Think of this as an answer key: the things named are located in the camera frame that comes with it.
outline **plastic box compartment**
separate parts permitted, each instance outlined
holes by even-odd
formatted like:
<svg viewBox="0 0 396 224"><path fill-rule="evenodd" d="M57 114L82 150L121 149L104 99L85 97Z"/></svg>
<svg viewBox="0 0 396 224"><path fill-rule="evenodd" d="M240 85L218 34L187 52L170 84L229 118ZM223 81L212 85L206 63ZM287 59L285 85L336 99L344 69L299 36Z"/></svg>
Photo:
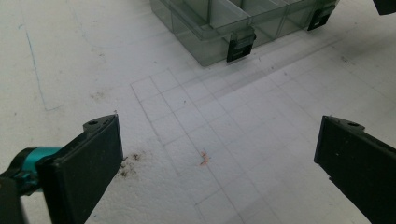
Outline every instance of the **plastic box compartment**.
<svg viewBox="0 0 396 224"><path fill-rule="evenodd" d="M326 23L338 0L150 0L151 9L202 66Z"/></svg>

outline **pencil mark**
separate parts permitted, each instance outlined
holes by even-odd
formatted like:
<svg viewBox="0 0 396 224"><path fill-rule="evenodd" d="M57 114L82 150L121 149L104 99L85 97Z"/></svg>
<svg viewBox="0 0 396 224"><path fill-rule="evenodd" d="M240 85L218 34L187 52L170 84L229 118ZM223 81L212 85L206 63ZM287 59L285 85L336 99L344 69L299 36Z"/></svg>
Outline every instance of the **pencil mark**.
<svg viewBox="0 0 396 224"><path fill-rule="evenodd" d="M62 105L53 107L53 108L51 108L51 109L48 109L48 108L47 108L47 103L46 103L46 100L44 99L44 93L43 93L43 90L42 90L42 88L41 88L40 76L38 75L38 72L37 72L37 65L36 65L36 62L35 62L35 54L34 54L34 52L33 52L32 42L30 41L30 36L29 36L29 33L27 32L26 28L25 28L25 31L26 31L27 42L29 43L30 54L32 55L33 67L34 67L34 69L35 69L35 78L36 78L36 80L37 80L38 90L39 90L39 92L40 92L41 101L43 102L44 109L45 109L46 111L51 111L51 110L58 109L58 108L61 107Z"/></svg>
<svg viewBox="0 0 396 224"><path fill-rule="evenodd" d="M37 80L37 85L38 85L38 90L40 92L41 101L43 102L43 106L44 106L44 109L46 111L51 111L51 110L58 109L59 107L61 107L63 105L59 105L59 106L56 106L56 107L53 107L53 108L50 108L50 109L47 108L47 103L46 103L46 100L44 98L44 93L43 93L43 90L41 89L40 75L37 72L37 65L36 65L36 62L35 62L35 52L33 51L32 41L30 40L29 32L28 32L27 27L26 27L25 15L24 15L22 7L21 7L21 0L19 1L19 4L20 4L20 10L21 10L21 15L22 15L22 19L23 19L23 24L21 24L18 27L18 29L21 29L22 27L24 27L24 30L25 30L25 33L26 33L26 39L27 39L27 42L29 44L30 54L32 55L32 63L33 63L33 67L35 69L35 78Z"/></svg>

